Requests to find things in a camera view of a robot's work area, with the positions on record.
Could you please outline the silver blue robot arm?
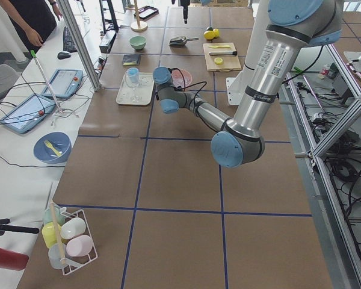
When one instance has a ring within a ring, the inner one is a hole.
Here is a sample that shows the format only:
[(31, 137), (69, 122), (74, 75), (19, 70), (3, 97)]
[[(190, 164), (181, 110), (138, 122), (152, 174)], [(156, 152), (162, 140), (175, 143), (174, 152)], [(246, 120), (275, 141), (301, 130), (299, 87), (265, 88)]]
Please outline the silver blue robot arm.
[(301, 49), (338, 41), (343, 7), (343, 1), (261, 1), (248, 47), (258, 57), (235, 115), (229, 117), (197, 93), (180, 91), (170, 70), (159, 66), (153, 80), (162, 111), (186, 108), (213, 129), (211, 152), (219, 165), (231, 168), (257, 160), (265, 149), (259, 128), (286, 74)]

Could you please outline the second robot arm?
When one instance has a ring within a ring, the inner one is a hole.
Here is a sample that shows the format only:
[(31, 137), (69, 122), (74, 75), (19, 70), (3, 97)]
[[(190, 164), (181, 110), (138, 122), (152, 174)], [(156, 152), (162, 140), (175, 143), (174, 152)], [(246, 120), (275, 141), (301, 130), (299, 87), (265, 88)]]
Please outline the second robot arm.
[[(208, 5), (212, 0), (199, 0), (202, 5)], [(190, 0), (171, 0), (171, 4), (178, 3), (182, 7), (184, 24), (188, 23), (188, 7), (191, 4)]]

